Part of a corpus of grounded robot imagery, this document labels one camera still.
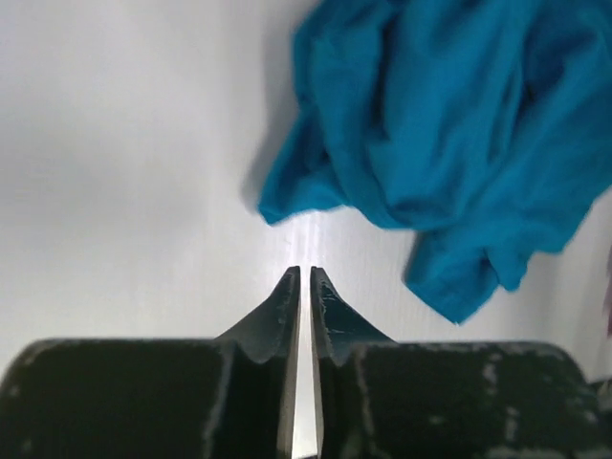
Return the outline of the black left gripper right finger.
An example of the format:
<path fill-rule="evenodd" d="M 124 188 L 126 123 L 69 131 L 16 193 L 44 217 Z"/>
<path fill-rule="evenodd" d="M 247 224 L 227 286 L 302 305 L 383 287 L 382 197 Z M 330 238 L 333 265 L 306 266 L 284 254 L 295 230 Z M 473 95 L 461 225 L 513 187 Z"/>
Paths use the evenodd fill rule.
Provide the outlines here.
<path fill-rule="evenodd" d="M 611 410 L 554 345 L 397 342 L 310 276 L 322 458 L 607 458 Z"/>

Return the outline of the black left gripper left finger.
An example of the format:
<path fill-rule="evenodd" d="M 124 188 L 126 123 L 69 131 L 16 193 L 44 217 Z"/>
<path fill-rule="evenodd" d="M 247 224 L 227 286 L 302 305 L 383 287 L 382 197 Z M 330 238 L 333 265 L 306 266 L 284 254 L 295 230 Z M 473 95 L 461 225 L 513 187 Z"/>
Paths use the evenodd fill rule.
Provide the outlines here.
<path fill-rule="evenodd" d="M 300 270 L 214 339 L 43 339 L 1 380 L 5 458 L 288 458 Z"/>

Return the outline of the teal t shirt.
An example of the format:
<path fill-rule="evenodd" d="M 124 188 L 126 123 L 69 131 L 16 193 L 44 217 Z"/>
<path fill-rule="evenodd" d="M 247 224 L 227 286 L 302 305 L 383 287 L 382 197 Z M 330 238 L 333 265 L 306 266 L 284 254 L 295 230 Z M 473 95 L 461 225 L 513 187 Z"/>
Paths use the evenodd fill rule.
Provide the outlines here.
<path fill-rule="evenodd" d="M 557 253 L 611 186 L 607 1 L 324 1 L 258 209 L 415 230 L 408 289 L 460 323 Z"/>

